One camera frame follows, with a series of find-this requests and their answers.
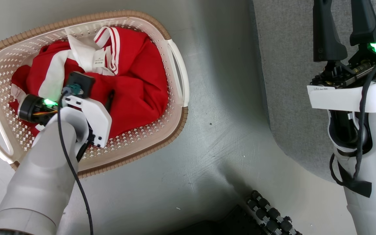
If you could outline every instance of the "basket rim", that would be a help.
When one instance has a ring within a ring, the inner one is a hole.
[[[156,27],[160,33],[162,34],[163,38],[165,40],[170,40],[170,34],[165,29],[165,27],[155,18],[152,16],[135,10],[120,10],[120,11],[110,11],[110,12],[101,12],[101,13],[94,13],[90,15],[83,15],[78,16],[74,18],[70,18],[64,21],[59,21],[56,23],[44,25],[41,27],[37,27],[34,29],[31,29],[29,31],[25,31],[23,33],[16,34],[12,37],[9,37],[5,40],[0,41],[0,51],[2,49],[5,49],[6,47],[12,46],[16,43],[22,42],[24,40],[30,39],[35,36],[39,36],[41,34],[45,34],[51,31],[59,30],[62,28],[66,28],[69,26],[75,26],[79,24],[89,23],[93,21],[100,21],[100,20],[107,20],[112,18],[121,18],[121,17],[134,17],[134,18],[140,18],[142,20],[145,20],[149,23],[151,23],[154,27]],[[122,165],[125,165],[127,163],[133,162],[137,159],[140,159],[144,156],[147,156],[167,145],[173,142],[173,140],[176,139],[176,137],[179,136],[179,134],[182,132],[185,123],[187,121],[188,117],[188,107],[182,107],[182,113],[181,118],[179,120],[178,126],[175,128],[175,130],[170,134],[168,137],[166,137],[164,140],[158,142],[157,144],[154,144],[152,146],[149,146],[137,153],[134,153],[132,155],[129,155],[125,158],[118,159],[116,161],[100,165],[98,167],[90,168],[87,170],[79,171],[78,176],[79,178],[85,178],[92,175],[96,175],[102,172],[106,172],[112,169],[115,169],[117,167],[120,167]],[[18,161],[15,161],[13,164],[10,164],[12,169],[17,170],[20,163]]]
[[[94,13],[90,15],[78,16],[78,17],[70,18],[64,21],[59,21],[56,23],[43,25],[41,27],[30,29],[29,31],[16,34],[12,37],[9,37],[5,40],[0,41],[0,51],[2,49],[5,49],[6,47],[12,46],[24,40],[33,38],[35,36],[39,36],[44,33],[55,31],[58,29],[66,28],[69,26],[75,26],[79,24],[84,24],[84,23],[89,23],[93,21],[101,21],[101,20],[120,18],[120,17],[135,17],[135,18],[140,18],[142,20],[145,20],[151,23],[152,25],[154,25],[154,27],[156,27],[159,30],[159,32],[162,34],[165,40],[171,39],[170,34],[165,29],[165,27],[157,19],[153,18],[152,16],[144,12],[135,11],[135,10],[119,10],[119,11],[109,11],[109,12],[101,12],[101,13]]]

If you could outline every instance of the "gray floor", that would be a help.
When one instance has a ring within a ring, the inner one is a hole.
[[[165,25],[188,68],[191,102],[170,146],[83,180],[96,234],[165,234],[219,219],[251,189],[303,234],[355,234],[343,189],[305,171],[273,140],[246,0],[0,0],[0,40],[115,9],[144,11]],[[0,160],[0,201],[13,173]],[[88,234],[77,188],[65,213],[58,234]]]

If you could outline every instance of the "white stripe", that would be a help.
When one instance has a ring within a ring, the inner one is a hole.
[[[83,68],[85,73],[93,70],[93,55],[95,48],[85,45],[72,35],[68,35],[69,46],[79,67]]]
[[[118,62],[119,62],[119,55],[120,55],[120,34],[118,33],[118,30],[116,28],[112,28],[113,33],[115,34],[115,40],[116,40],[116,45],[113,46],[113,58],[115,59],[115,64],[114,66],[117,68],[116,71],[114,72],[116,75],[118,74]]]
[[[65,80],[65,62],[67,58],[75,60],[72,50],[61,51],[53,56],[46,78],[39,89],[40,97],[53,101],[60,98]]]
[[[108,39],[110,38],[110,35],[108,33],[108,31],[109,31],[108,29],[109,29],[109,27],[102,27],[100,29],[100,31],[98,31],[97,35],[94,38],[94,41],[96,41],[99,38],[98,42],[96,42],[96,43],[100,48],[103,48],[106,45]]]
[[[118,33],[118,30],[116,28],[111,28],[111,27],[102,27],[100,31],[97,33],[97,35],[94,38],[94,41],[97,39],[98,42],[97,45],[101,48],[103,48],[108,41],[108,39],[111,38],[111,46],[112,46],[112,55],[111,55],[111,60],[107,60],[108,67],[111,69],[114,74],[118,74],[118,63],[119,63],[119,55],[120,55],[120,34]]]

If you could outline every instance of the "white label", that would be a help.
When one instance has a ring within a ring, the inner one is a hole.
[[[336,88],[332,86],[307,86],[307,91],[313,92],[313,91],[324,91],[324,90],[336,90]]]
[[[100,49],[94,53],[94,68],[106,66],[105,54],[106,51],[103,49]]]

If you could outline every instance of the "black velcro strap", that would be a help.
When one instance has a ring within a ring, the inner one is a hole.
[[[333,172],[334,159],[335,159],[335,154],[333,153],[332,157],[330,158],[330,173],[332,174],[332,177],[336,181],[336,183],[339,184],[340,186],[344,186],[348,188],[349,190],[357,194],[370,198],[370,195],[372,192],[372,183],[367,182],[367,181],[354,180],[352,176],[340,165],[340,163],[337,162],[337,164],[339,165],[340,176],[342,177],[343,182],[340,181],[336,177],[335,173]]]
[[[356,181],[351,175],[337,162],[339,165],[340,176],[343,180],[343,186],[354,191],[357,194],[370,198],[372,192],[372,183],[367,181]]]

